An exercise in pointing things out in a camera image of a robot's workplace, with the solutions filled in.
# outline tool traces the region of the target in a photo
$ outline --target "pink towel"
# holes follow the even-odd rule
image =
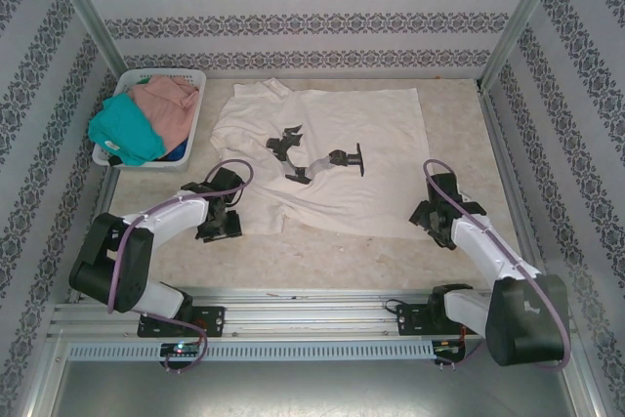
[[[188,137],[199,92],[182,77],[153,75],[135,85],[130,98],[144,113],[152,129],[163,139],[165,154]]]

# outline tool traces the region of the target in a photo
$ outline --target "white cloth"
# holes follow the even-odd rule
[[[355,153],[360,143],[364,177],[349,166],[323,171],[307,186],[287,180],[265,145],[300,124],[304,137],[288,152],[295,165],[334,149]],[[235,85],[211,142],[223,159],[245,159],[256,173],[236,206],[245,233],[281,232],[286,216],[345,233],[426,237],[408,222],[427,198],[421,165],[430,156],[416,89],[294,92],[275,79]],[[238,166],[231,169],[243,177]]]

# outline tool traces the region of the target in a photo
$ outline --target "patterned wallpaper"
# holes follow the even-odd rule
[[[87,122],[114,79],[69,0],[0,0],[0,416],[20,407],[103,171]]]
[[[625,414],[625,0],[541,0],[489,91],[608,415]]]
[[[93,0],[129,67],[478,78],[519,0]]]

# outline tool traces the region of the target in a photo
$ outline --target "damask pattern wall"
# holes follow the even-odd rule
[[[548,271],[625,414],[625,0],[540,0],[489,91]]]
[[[93,0],[129,67],[478,78],[519,0]]]
[[[114,79],[69,0],[0,0],[0,416],[13,415],[103,171],[87,122]]]

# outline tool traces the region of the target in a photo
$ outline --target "folded clothes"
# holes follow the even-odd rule
[[[104,109],[89,122],[88,135],[130,166],[143,165],[165,154],[163,139],[125,93],[104,100]]]
[[[135,85],[128,95],[154,132],[162,137],[164,153],[171,152],[188,137],[199,92],[184,78],[153,75],[146,84]]]

